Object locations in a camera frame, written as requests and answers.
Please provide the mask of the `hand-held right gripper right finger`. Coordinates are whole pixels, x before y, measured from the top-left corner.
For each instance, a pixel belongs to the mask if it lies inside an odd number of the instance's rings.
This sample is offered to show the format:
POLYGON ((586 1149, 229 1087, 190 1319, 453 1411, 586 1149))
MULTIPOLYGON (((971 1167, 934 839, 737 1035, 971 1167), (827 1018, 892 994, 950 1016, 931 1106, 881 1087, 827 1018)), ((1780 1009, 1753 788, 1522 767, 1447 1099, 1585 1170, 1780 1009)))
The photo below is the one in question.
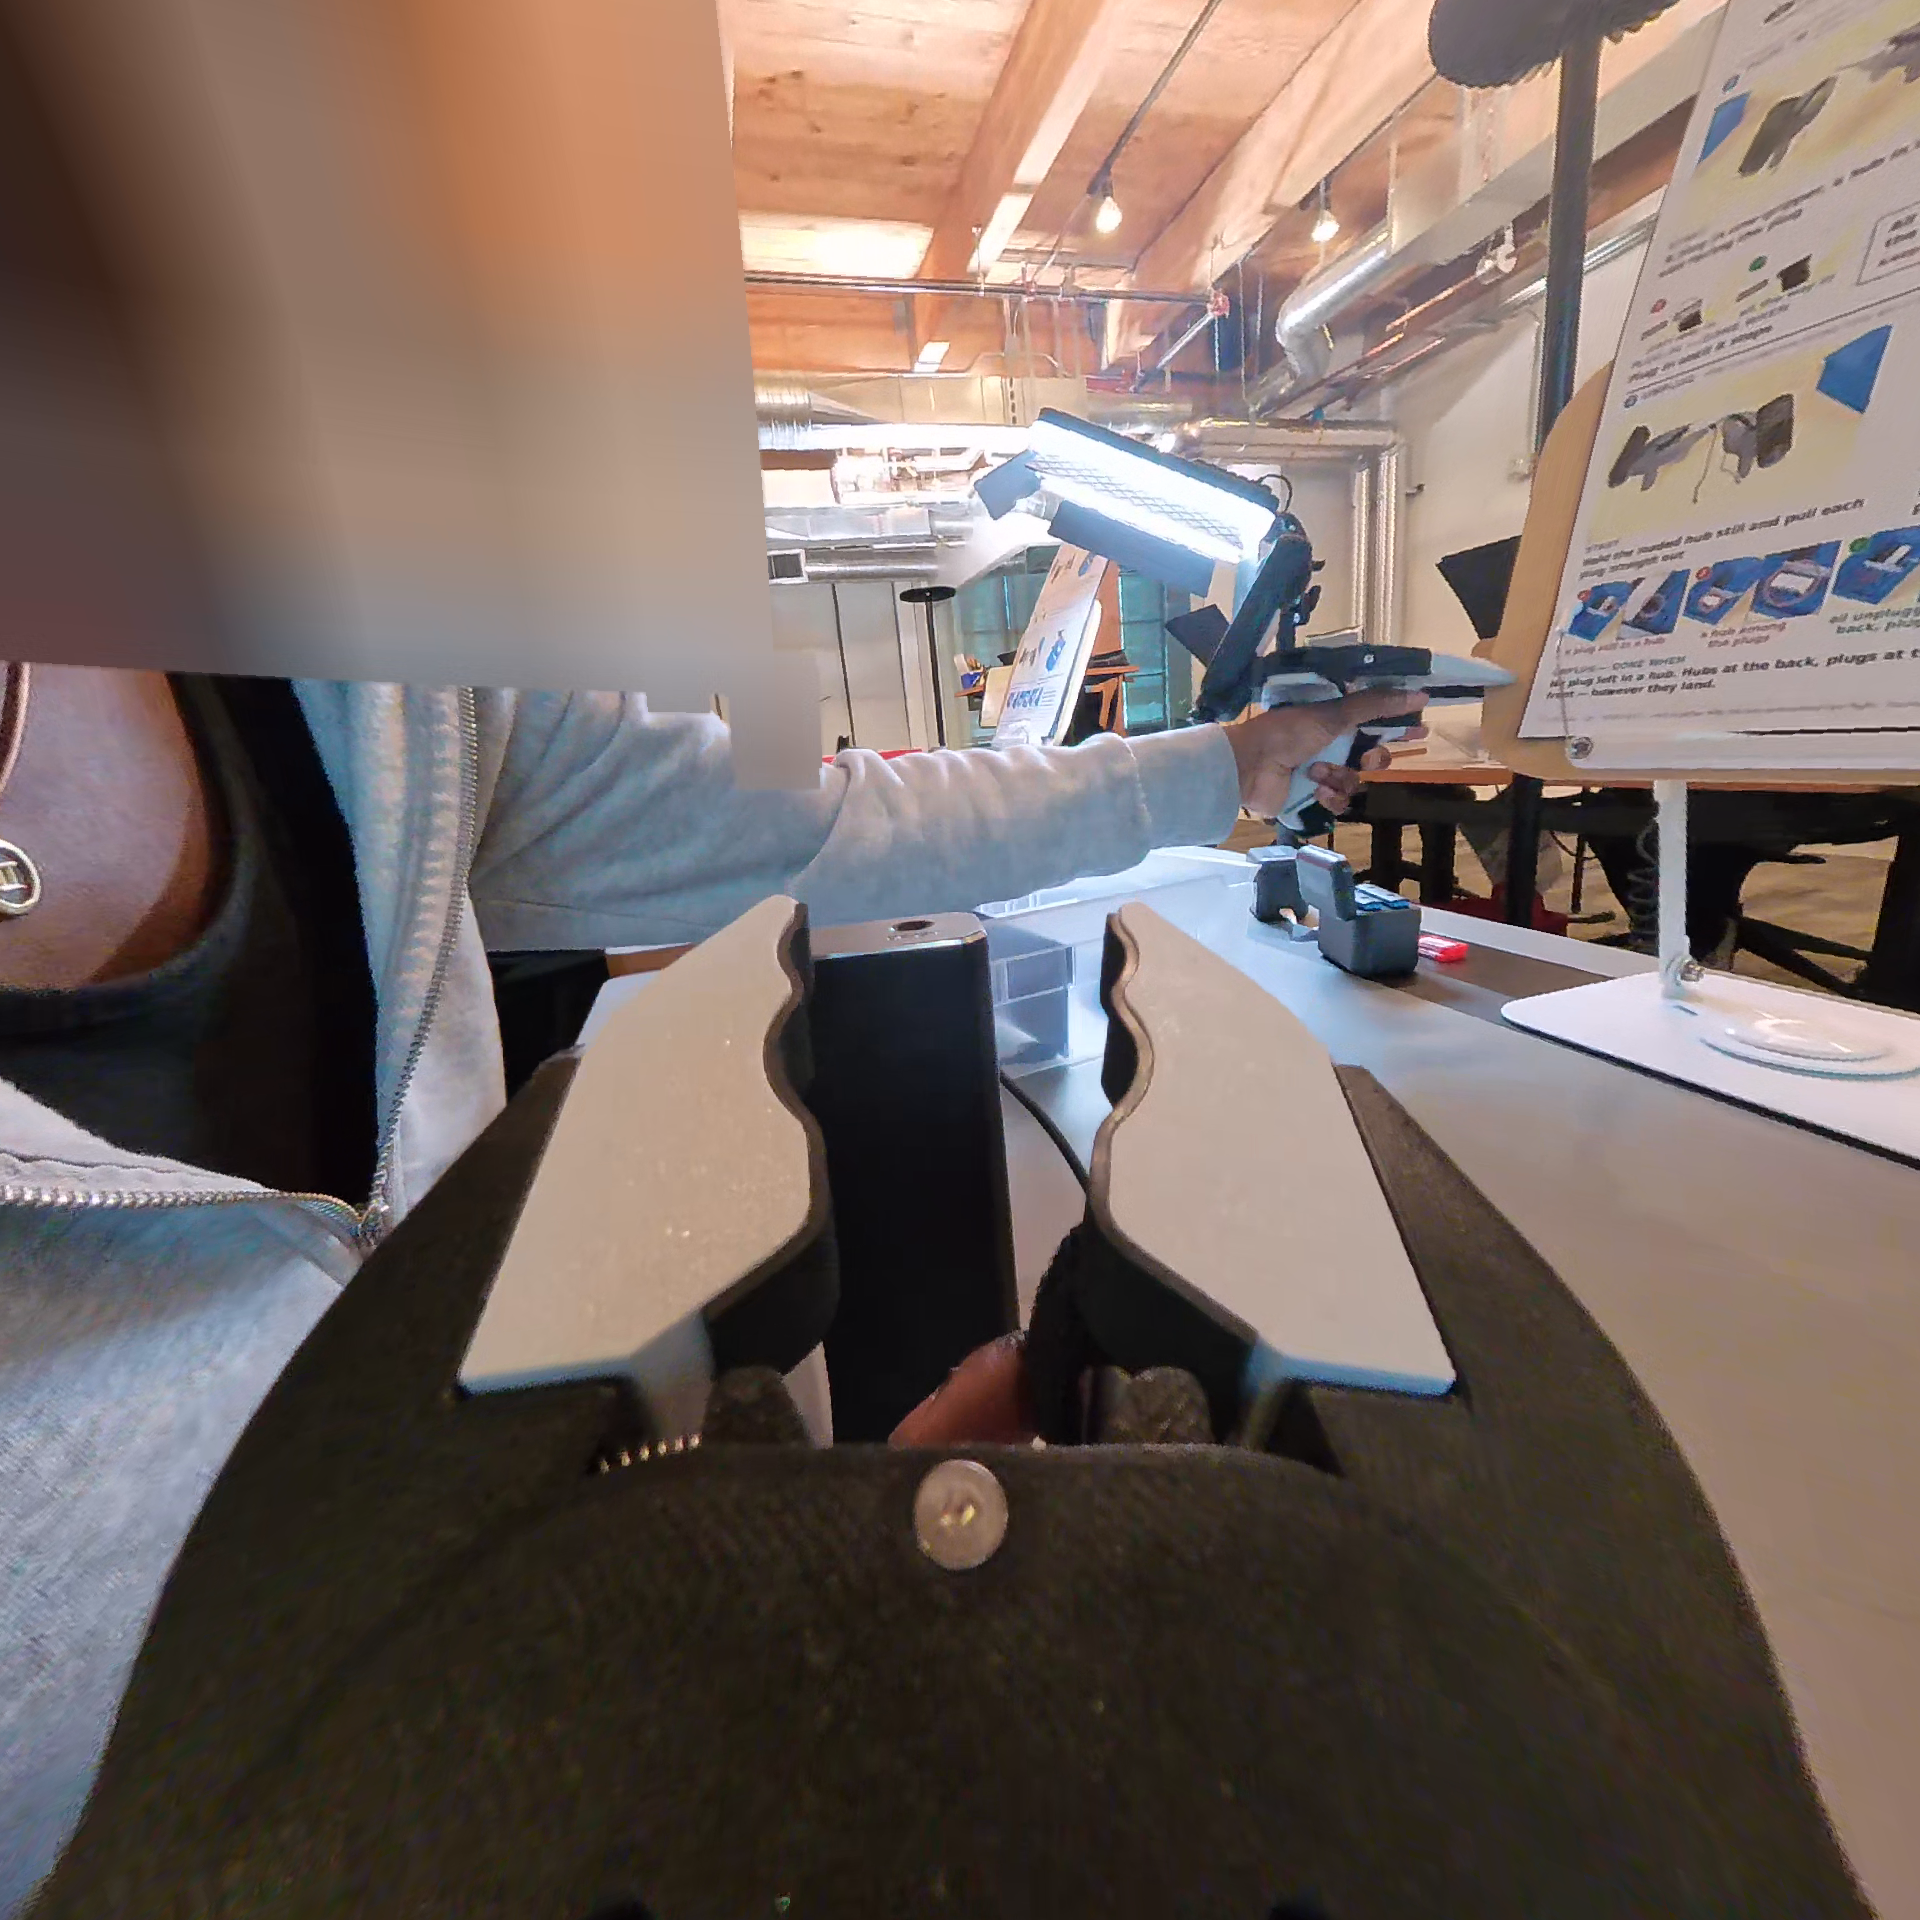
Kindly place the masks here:
POLYGON ((1086 907, 1078 1055, 1025 1108, 1078 1191, 1037 1344, 1073 1432, 1119 1378, 1179 1373, 1205 1436, 1261 1445, 1310 1392, 1455 1416, 1455 1359, 1410 1226, 1329 1044, 1149 901, 1086 907))

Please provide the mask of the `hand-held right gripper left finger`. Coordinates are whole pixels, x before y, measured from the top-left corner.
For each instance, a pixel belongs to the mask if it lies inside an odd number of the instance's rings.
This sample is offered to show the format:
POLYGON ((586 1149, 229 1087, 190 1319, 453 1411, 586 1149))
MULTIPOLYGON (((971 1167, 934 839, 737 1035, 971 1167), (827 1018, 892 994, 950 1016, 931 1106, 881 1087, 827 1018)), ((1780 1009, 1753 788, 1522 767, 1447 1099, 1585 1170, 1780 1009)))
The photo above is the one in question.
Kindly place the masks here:
POLYGON ((501 1395, 612 1380, 651 1436, 700 1432, 713 1384, 790 1373, 836 1307, 809 1080, 807 913, 747 914, 586 1044, 466 1349, 501 1395))

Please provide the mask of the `black usb hub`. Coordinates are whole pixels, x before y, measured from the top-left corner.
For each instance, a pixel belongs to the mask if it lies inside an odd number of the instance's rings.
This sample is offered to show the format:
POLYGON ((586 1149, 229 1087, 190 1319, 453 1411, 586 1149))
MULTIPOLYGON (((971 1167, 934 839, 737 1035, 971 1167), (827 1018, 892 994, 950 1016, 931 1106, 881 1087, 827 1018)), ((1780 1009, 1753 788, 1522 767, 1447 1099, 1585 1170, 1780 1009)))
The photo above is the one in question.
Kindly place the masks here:
POLYGON ((811 1084, 839 1303, 839 1445, 878 1445, 1017 1329, 987 936, 974 914, 817 929, 811 1084))

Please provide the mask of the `clear plastic bin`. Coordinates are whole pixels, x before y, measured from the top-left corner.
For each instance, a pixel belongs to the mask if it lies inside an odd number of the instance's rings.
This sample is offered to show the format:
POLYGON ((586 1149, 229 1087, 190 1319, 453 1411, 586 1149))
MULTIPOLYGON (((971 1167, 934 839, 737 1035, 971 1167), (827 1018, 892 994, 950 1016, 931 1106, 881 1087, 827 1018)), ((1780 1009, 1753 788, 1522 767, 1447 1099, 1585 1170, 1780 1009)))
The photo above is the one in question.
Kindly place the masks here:
POLYGON ((1111 898, 1035 898, 978 907, 1003 1072, 1031 1074, 1101 1056, 1109 1018, 1100 1003, 1100 970, 1111 913, 1111 898))

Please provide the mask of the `person's left forearm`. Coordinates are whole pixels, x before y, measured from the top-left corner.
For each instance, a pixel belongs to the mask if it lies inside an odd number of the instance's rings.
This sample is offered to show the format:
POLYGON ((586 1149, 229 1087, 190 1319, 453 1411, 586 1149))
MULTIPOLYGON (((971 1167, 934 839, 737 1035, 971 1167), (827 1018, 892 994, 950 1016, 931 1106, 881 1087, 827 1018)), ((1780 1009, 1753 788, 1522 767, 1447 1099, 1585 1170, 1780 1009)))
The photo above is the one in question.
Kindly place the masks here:
POLYGON ((1149 852, 1212 847, 1238 819, 1222 728, 1078 747, 849 753, 821 852, 796 877, 818 921, 971 909, 1125 874, 1149 852))

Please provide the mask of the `person's left hand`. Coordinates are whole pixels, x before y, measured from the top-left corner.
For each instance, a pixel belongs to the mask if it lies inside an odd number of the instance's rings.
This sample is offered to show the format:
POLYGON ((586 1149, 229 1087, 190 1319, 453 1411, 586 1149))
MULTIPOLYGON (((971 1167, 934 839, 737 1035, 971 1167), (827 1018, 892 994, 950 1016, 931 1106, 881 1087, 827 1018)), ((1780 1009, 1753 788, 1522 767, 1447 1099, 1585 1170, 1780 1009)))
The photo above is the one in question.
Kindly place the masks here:
POLYGON ((1299 797, 1294 787, 1308 781, 1313 802, 1342 815, 1359 792, 1359 778, 1388 767, 1388 749, 1374 746, 1349 767, 1354 746, 1337 741, 1401 720, 1409 737, 1423 730, 1418 719, 1426 709, 1422 690, 1374 689, 1349 698, 1294 704, 1250 714, 1220 730, 1233 747, 1238 802, 1261 821, 1279 823, 1299 797))

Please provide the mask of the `person's right hand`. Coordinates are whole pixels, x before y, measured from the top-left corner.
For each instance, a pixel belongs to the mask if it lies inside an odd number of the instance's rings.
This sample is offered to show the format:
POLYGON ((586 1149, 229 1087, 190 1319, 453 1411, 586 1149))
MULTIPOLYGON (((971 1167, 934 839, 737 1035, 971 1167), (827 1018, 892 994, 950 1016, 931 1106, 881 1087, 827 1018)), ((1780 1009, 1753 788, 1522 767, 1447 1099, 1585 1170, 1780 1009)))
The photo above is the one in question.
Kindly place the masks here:
POLYGON ((1025 1336, 1003 1336, 950 1370, 890 1436, 894 1449, 1022 1447, 1041 1436, 1025 1336))

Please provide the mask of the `wooden poster board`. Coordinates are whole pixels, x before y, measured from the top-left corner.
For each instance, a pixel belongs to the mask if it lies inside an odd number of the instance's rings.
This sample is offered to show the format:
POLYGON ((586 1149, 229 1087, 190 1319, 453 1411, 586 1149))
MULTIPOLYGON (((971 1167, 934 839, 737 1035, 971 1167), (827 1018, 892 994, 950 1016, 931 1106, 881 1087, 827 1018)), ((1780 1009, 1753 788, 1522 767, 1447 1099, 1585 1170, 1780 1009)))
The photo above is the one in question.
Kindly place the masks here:
POLYGON ((1563 581, 1569 547, 1572 543, 1611 375, 1613 364, 1602 364, 1577 389, 1554 421, 1534 467, 1519 551, 1503 601, 1501 631, 1495 640, 1479 648, 1479 653, 1493 659, 1516 676, 1510 685, 1491 690, 1481 703, 1479 733, 1486 756, 1499 762, 1516 778, 1538 778, 1550 784, 1646 787, 1662 780, 1682 780, 1695 787, 1769 787, 1807 794, 1916 788, 1917 773, 1906 767, 1746 767, 1731 760, 1716 760, 1708 767, 1684 767, 1653 764, 1646 754, 1633 760, 1628 767, 1594 767, 1575 762, 1569 743, 1559 733, 1535 738, 1519 733, 1529 693, 1550 642, 1554 597, 1563 581))

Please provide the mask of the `led light panel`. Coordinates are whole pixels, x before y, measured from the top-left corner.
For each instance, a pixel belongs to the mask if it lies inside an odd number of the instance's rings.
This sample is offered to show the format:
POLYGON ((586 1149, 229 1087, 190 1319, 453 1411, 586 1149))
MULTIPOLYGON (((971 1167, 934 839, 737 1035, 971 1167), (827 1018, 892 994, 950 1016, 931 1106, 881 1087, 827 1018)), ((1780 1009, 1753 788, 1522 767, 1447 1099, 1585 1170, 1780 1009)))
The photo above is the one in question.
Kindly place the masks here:
POLYGON ((1230 723, 1257 703, 1257 671, 1297 648, 1316 597, 1313 543, 1270 487, 1082 418, 1043 411, 1025 450, 974 493, 993 519, 1029 513, 1066 544, 1188 597, 1169 633, 1203 668, 1193 723, 1230 723))

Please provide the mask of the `instruction poster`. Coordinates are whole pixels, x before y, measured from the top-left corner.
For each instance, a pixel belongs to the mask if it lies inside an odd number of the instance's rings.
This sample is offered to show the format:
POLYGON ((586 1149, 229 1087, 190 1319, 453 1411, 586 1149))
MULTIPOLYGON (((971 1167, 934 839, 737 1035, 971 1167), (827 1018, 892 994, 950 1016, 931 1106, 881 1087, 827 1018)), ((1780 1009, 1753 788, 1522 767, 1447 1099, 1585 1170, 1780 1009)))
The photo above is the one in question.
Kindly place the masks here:
POLYGON ((1518 738, 1916 778, 1917 4, 1727 4, 1518 738))
POLYGON ((1111 572, 1111 561, 1082 547, 1055 548, 999 698, 993 725, 996 749, 1066 743, 1095 651, 1100 592, 1111 572))

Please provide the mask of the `white stand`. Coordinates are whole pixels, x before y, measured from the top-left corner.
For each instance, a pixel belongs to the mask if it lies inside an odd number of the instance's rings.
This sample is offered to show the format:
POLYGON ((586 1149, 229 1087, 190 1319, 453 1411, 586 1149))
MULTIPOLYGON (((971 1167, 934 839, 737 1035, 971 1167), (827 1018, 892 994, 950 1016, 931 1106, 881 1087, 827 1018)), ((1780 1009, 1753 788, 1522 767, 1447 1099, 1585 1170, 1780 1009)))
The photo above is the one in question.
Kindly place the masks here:
POLYGON ((1665 1082, 1917 1163, 1917 1021, 1699 964, 1689 787, 1658 780, 1658 970, 1513 1000, 1503 1019, 1665 1082))

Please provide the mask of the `black office chair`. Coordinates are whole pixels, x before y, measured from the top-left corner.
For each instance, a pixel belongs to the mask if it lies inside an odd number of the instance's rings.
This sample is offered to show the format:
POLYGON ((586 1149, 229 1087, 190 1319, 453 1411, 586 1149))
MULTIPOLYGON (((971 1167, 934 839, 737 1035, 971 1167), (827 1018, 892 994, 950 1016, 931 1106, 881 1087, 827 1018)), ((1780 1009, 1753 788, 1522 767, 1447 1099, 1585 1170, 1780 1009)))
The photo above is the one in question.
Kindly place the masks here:
POLYGON ((1913 788, 1699 788, 1686 938, 1699 963, 1913 1013, 1913 788))

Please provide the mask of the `black floor lamp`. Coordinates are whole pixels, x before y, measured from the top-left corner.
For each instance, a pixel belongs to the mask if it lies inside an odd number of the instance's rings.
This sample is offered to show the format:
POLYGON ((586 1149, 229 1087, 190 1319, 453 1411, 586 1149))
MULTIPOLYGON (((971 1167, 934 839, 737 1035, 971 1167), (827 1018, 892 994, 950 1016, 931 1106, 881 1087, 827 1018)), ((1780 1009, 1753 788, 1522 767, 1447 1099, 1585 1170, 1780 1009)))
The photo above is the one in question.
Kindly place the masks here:
POLYGON ((946 730, 946 695, 943 695, 943 642, 941 642, 941 626, 939 626, 939 609, 950 603, 955 591, 943 584, 914 584, 898 592, 898 603, 903 609, 914 609, 921 613, 924 626, 924 648, 921 648, 921 664, 926 668, 926 716, 931 730, 931 746, 939 753, 949 749, 949 730, 946 730))

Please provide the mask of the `black pole stand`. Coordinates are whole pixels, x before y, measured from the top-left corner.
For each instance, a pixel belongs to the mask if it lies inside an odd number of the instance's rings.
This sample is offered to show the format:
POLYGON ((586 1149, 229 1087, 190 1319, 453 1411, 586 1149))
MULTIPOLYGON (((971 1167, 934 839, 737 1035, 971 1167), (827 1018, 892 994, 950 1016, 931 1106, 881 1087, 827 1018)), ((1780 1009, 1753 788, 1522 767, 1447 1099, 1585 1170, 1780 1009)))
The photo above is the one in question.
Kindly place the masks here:
POLYGON ((1441 79, 1466 89, 1501 89, 1543 66, 1557 74, 1535 449, 1545 445, 1575 389, 1601 48, 1604 41, 1641 29, 1670 7, 1670 3, 1430 4, 1429 57, 1441 79))

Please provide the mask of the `person's torso in grey hoodie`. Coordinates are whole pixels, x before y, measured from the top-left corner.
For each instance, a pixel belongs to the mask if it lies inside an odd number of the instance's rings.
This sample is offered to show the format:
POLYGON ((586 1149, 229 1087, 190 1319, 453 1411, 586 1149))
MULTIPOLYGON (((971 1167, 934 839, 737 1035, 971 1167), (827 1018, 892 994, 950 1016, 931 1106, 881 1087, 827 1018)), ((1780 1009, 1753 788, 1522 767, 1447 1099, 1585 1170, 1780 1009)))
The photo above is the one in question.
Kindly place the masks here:
POLYGON ((698 941, 841 794, 637 695, 5 666, 5 1915, 237 1433, 506 1105, 489 961, 698 941))

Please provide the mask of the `silver air duct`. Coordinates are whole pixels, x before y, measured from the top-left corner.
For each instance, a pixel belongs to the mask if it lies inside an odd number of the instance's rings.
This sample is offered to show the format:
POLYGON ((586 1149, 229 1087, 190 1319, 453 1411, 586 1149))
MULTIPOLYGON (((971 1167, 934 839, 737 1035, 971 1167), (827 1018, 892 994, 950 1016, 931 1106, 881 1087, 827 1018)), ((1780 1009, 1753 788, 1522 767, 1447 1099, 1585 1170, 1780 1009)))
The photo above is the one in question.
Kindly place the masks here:
POLYGON ((1305 408, 1310 394, 1355 378, 1370 353, 1510 282, 1543 233, 1538 209, 1461 207, 1423 226, 1410 210, 1390 215, 1286 296, 1275 321, 1279 359, 1254 395, 1305 408))

